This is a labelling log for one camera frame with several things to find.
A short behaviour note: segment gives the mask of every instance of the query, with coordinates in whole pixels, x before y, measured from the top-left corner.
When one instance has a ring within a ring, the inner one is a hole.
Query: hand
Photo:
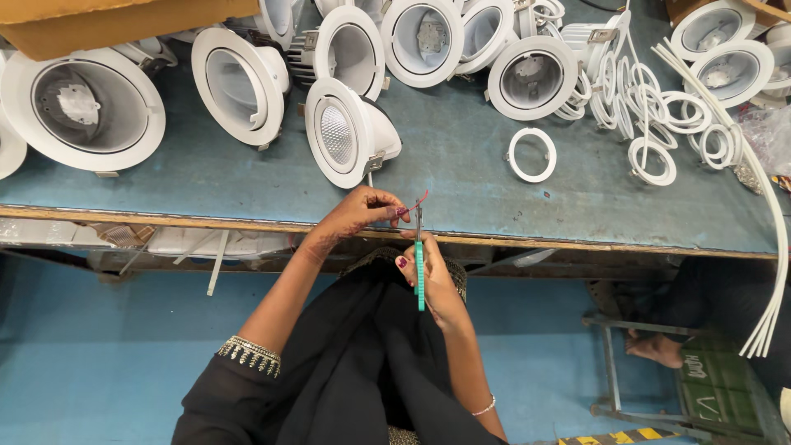
[[[396,228],[399,219],[410,222],[407,206],[401,200],[384,190],[360,185],[310,231],[301,250],[311,253],[312,260],[321,265],[342,240],[377,221],[390,221],[390,226]]]
[[[415,230],[404,230],[401,238],[413,239]],[[456,290],[448,268],[445,267],[445,260],[440,254],[437,240],[430,232],[421,230],[421,241],[423,241],[423,289],[426,293],[426,307],[434,317],[437,326],[443,332],[462,331],[472,327],[472,321],[467,313],[467,307]],[[404,278],[410,286],[414,287],[418,283],[418,269],[414,263],[414,245],[407,249],[402,257],[395,259]]]

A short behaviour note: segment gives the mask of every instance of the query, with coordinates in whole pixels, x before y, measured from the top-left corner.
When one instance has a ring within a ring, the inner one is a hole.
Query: forearm
[[[445,330],[445,348],[453,393],[470,413],[483,411],[492,402],[483,359],[471,321]],[[475,417],[486,430],[507,441],[497,411],[492,408]]]
[[[315,231],[308,234],[237,335],[280,354],[333,245]]]

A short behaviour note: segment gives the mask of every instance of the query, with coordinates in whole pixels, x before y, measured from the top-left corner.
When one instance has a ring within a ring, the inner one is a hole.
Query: blue floor
[[[32,261],[0,269],[5,445],[169,443],[181,398],[276,279],[223,274],[207,297],[205,273],[105,285]],[[333,280],[321,276],[313,294]],[[607,386],[600,338],[580,324],[592,305],[582,282],[478,278],[467,292],[511,443],[640,428],[589,413]],[[669,370],[619,350],[616,358],[627,409],[678,411]]]

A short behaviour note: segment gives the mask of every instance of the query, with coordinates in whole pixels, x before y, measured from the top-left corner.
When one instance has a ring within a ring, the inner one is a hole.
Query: yellow and black stripe
[[[618,443],[639,443],[646,440],[664,439],[678,435],[657,428],[640,428],[629,431],[611,432],[599,435],[581,435],[558,439],[558,445],[616,445]]]

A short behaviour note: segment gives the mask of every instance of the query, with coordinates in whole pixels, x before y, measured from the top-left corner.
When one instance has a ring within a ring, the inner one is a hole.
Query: black kurta
[[[303,311],[277,378],[212,358],[173,442],[387,445],[392,425],[425,445],[504,443],[453,396],[442,332],[417,305],[391,261],[354,270]]]

